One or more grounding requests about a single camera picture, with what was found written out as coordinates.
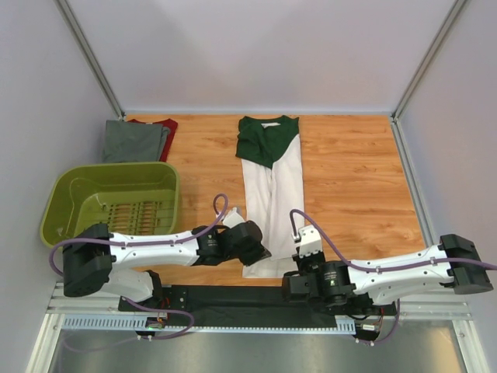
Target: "wood surface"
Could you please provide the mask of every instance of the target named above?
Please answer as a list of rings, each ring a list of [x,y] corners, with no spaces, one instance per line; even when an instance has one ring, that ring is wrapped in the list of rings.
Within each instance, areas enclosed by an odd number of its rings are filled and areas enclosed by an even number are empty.
[[[251,117],[273,118],[278,115]],[[181,179],[181,229],[214,219],[224,192],[245,214],[242,164],[235,158],[240,115],[128,115],[179,123],[168,163]],[[421,232],[388,117],[300,116],[305,210],[349,259],[378,259],[423,249]],[[336,259],[326,246],[328,260]],[[163,284],[280,285],[244,279],[237,260],[217,267],[156,266]]]

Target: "green cloth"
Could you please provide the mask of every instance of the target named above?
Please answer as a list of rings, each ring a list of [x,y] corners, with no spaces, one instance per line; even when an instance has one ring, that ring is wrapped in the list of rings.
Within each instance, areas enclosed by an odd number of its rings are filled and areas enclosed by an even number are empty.
[[[238,130],[236,156],[271,169],[298,135],[298,118],[286,115],[274,119],[243,117]]]

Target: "green basket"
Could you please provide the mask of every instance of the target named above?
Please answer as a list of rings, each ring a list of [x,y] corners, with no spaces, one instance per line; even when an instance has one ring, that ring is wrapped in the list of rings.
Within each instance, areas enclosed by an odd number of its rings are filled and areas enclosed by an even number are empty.
[[[127,235],[168,235],[178,209],[179,176],[167,163],[82,166],[55,183],[40,235],[49,247],[96,223]]]

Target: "wall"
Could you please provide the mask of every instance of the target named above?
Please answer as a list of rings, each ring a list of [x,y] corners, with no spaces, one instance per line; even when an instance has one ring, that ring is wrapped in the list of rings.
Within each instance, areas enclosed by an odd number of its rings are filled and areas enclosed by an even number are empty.
[[[391,112],[453,0],[69,0],[127,111]]]
[[[497,2],[473,0],[401,119],[436,234],[456,232],[497,263]],[[497,287],[497,276],[490,273]],[[497,371],[497,291],[470,297]]]
[[[56,277],[38,229],[66,169],[98,160],[113,114],[51,0],[0,2],[0,349],[24,371]]]

